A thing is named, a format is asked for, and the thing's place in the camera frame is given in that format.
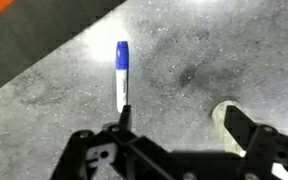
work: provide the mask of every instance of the gray concrete floor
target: gray concrete floor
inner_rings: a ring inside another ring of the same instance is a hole
[[[47,179],[72,132],[117,121],[118,40],[135,133],[222,149],[210,113],[226,99],[288,133],[288,1],[129,0],[0,89],[0,179]]]

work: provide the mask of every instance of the marker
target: marker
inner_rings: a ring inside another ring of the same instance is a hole
[[[121,113],[128,100],[128,43],[119,41],[116,48],[116,104]]]

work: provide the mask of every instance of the screw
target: screw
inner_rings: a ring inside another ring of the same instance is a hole
[[[117,131],[119,131],[119,130],[120,130],[120,128],[119,128],[118,126],[115,126],[115,127],[112,128],[112,131],[113,131],[113,132],[117,132]]]
[[[260,180],[255,174],[253,173],[246,173],[245,180]]]
[[[193,173],[185,173],[183,176],[183,180],[196,180],[196,177]]]
[[[86,138],[86,137],[88,137],[88,135],[89,135],[88,132],[82,132],[82,133],[80,134],[80,137],[81,137],[81,138]]]
[[[267,132],[273,132],[273,129],[271,127],[264,127],[264,130]]]

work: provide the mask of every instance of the blue marker cap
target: blue marker cap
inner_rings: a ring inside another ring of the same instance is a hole
[[[127,41],[119,41],[116,48],[116,69],[128,69],[128,44]]]

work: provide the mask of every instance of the black robotic claw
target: black robotic claw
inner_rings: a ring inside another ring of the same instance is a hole
[[[235,106],[228,106],[225,127],[246,151],[245,157],[228,152],[167,152],[130,131],[131,106],[125,106],[119,123],[99,134],[74,133],[51,180],[89,180],[97,167],[110,164],[124,179],[235,180],[278,179],[274,162],[288,170],[288,136],[267,125],[258,125]]]

